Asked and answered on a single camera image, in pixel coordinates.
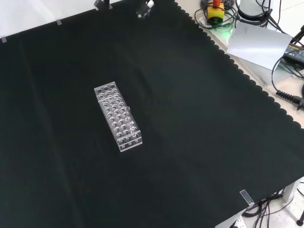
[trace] table leg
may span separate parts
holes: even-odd
[[[297,220],[296,223],[297,223],[298,226],[302,226],[303,225],[303,221],[304,221],[304,211],[303,211],[303,213],[301,215],[301,218],[299,220]]]
[[[296,192],[296,189],[299,187],[300,181],[301,181],[301,179],[299,179],[296,182],[288,185],[285,188],[285,191],[284,191],[284,194],[283,194],[283,201],[285,203],[289,203],[293,199],[293,197],[295,195],[295,192]]]

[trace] white paper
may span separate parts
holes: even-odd
[[[0,0],[0,38],[95,9],[95,0]]]
[[[227,53],[272,70],[291,39],[287,34],[239,22],[228,41]]]

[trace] table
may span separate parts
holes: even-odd
[[[241,190],[259,200],[304,173],[302,130],[173,2],[147,21],[135,9],[1,44],[3,226],[212,227],[246,207]],[[94,94],[112,81],[142,131],[127,153]]]

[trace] clear acrylic rack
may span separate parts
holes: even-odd
[[[142,144],[141,131],[116,83],[111,82],[94,90],[120,152]]]

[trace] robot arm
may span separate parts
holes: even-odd
[[[94,6],[97,10],[108,10],[110,8],[110,0],[96,0]],[[137,17],[140,19],[147,17],[153,6],[153,0],[141,0],[139,8],[136,11]]]

